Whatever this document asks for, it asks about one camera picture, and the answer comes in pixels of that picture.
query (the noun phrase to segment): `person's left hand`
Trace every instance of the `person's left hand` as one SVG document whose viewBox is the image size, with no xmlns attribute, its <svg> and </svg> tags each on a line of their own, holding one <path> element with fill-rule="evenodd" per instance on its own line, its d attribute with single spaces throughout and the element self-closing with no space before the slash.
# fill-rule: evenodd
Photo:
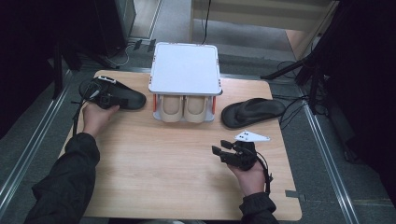
<svg viewBox="0 0 396 224">
<path fill-rule="evenodd" d="M 84 133 L 92 135 L 94 138 L 106 126 L 111 116 L 120 109 L 119 105 L 113 105 L 109 109 L 102 109 L 97 104 L 88 103 L 82 109 L 84 117 Z"/>
</svg>

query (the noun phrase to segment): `metal rail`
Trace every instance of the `metal rail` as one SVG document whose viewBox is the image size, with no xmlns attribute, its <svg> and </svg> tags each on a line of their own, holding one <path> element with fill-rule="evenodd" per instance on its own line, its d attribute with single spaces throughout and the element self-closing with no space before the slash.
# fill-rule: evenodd
<svg viewBox="0 0 396 224">
<path fill-rule="evenodd" d="M 300 91 L 301 95 L 305 95 L 303 90 Z M 327 173 L 329 174 L 329 178 L 332 182 L 332 187 L 334 188 L 335 196 L 340 203 L 340 207 L 344 214 L 344 218 L 346 219 L 346 223 L 359 224 L 359 219 L 355 212 L 355 208 L 349 197 L 349 193 L 347 192 L 346 185 L 344 184 L 344 181 L 338 172 L 337 166 L 332 159 L 332 153 L 330 152 L 326 137 L 323 135 L 323 132 L 320 128 L 318 119 L 312 114 L 309 105 L 305 104 L 304 111 L 306 117 L 308 118 L 309 124 L 311 125 L 312 133 L 317 140 L 321 157 L 323 159 L 324 165 L 326 166 Z"/>
<path fill-rule="evenodd" d="M 49 104 L 49 108 L 44 114 L 43 119 L 38 124 L 31 139 L 29 140 L 20 158 L 12 169 L 11 174 L 8 176 L 5 184 L 2 186 L 0 190 L 0 220 L 6 212 L 9 202 L 11 201 L 24 175 L 26 174 L 26 171 L 29 168 L 29 165 L 31 164 L 35 154 L 37 153 L 41 142 L 46 135 L 47 130 L 49 129 L 55 115 L 58 113 L 58 110 L 62 102 L 64 101 L 64 97 L 66 96 L 69 89 L 71 78 L 72 73 L 70 72 L 70 70 L 68 70 L 64 75 L 64 89 L 62 90 L 59 97 L 56 100 L 52 100 L 52 102 Z"/>
</svg>

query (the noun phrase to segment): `gray floor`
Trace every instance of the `gray floor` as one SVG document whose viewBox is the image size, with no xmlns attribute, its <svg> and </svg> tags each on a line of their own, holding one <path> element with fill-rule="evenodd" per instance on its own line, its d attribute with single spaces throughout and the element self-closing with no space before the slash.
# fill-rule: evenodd
<svg viewBox="0 0 396 224">
<path fill-rule="evenodd" d="M 151 38 L 160 6 L 161 0 L 134 0 L 136 17 L 131 37 Z"/>
<path fill-rule="evenodd" d="M 190 26 L 190 1 L 163 0 L 158 20 L 152 32 L 152 39 L 157 42 L 188 42 Z M 193 41 L 203 40 L 202 22 L 194 21 Z M 220 72 L 224 77 L 258 79 L 294 61 L 285 31 L 275 28 L 263 28 L 250 25 L 210 22 L 207 29 L 206 44 L 215 45 L 219 50 Z M 133 71 L 136 67 L 150 68 L 152 52 L 143 45 L 139 50 L 128 49 L 130 61 L 121 70 Z M 121 52 L 111 59 L 116 63 L 126 62 L 126 54 Z M 70 73 L 70 87 L 60 105 L 58 113 L 44 132 L 42 141 L 36 148 L 36 154 L 16 189 L 4 214 L 0 214 L 0 223 L 22 223 L 29 208 L 35 200 L 30 187 L 41 179 L 50 169 L 63 146 L 72 122 L 71 118 L 77 108 L 70 101 L 78 99 L 78 83 L 92 77 L 100 69 L 98 64 L 84 59 L 79 72 Z M 280 77 L 270 81 L 274 97 L 301 95 L 301 89 L 292 78 Z M 51 104 L 52 87 L 46 89 L 36 102 L 17 121 L 8 135 L 0 140 L 0 181 L 5 183 L 25 147 L 30 136 Z M 279 99 L 285 105 L 290 100 Z M 288 113 L 302 104 L 293 105 Z M 395 208 L 389 201 L 378 175 L 365 164 L 351 164 L 345 161 L 342 143 L 334 131 L 331 121 L 325 116 L 315 116 L 325 143 L 334 161 L 336 171 L 341 176 L 346 193 L 353 204 L 355 223 L 396 223 Z M 351 223 L 337 199 L 334 183 L 330 178 L 329 168 L 323 160 L 323 153 L 318 145 L 318 136 L 313 132 L 309 121 L 309 111 L 302 109 L 284 128 L 282 134 L 288 152 L 294 182 L 300 195 L 303 218 L 296 223 Z M 80 223 L 107 223 L 107 218 L 85 217 Z"/>
</svg>

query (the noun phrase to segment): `person's right hand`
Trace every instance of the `person's right hand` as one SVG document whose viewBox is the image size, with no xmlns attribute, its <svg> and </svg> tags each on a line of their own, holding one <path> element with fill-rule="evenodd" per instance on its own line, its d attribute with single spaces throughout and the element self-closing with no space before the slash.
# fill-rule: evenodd
<svg viewBox="0 0 396 224">
<path fill-rule="evenodd" d="M 97 104 L 88 103 L 82 114 L 84 117 L 84 133 L 92 135 L 94 138 L 106 126 L 110 117 L 120 109 L 119 105 L 113 105 L 109 109 L 102 109 Z"/>
<path fill-rule="evenodd" d="M 243 171 L 231 165 L 227 166 L 235 174 L 245 196 L 264 191 L 264 169 L 258 161 L 256 161 L 253 167 L 248 171 Z"/>
</svg>

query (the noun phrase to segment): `wooden tabletop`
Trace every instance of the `wooden tabletop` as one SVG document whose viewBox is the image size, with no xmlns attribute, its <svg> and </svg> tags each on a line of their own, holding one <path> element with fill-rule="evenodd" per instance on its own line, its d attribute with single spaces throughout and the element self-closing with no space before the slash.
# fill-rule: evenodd
<svg viewBox="0 0 396 224">
<path fill-rule="evenodd" d="M 149 74 L 99 71 L 96 75 L 113 77 L 148 100 L 139 111 L 117 112 L 97 137 L 101 160 L 86 217 L 240 219 L 243 195 L 238 182 L 212 154 L 211 146 L 219 147 L 220 140 L 233 142 L 246 129 L 271 138 L 256 143 L 256 149 L 274 177 L 270 194 L 277 207 L 274 215 L 278 220 L 301 218 L 298 199 L 285 194 L 295 191 L 295 186 L 277 119 L 232 131 L 220 122 L 226 105 L 254 97 L 271 99 L 268 83 L 223 78 L 213 121 L 165 123 L 152 116 Z M 82 125 L 81 116 L 78 132 Z"/>
</svg>

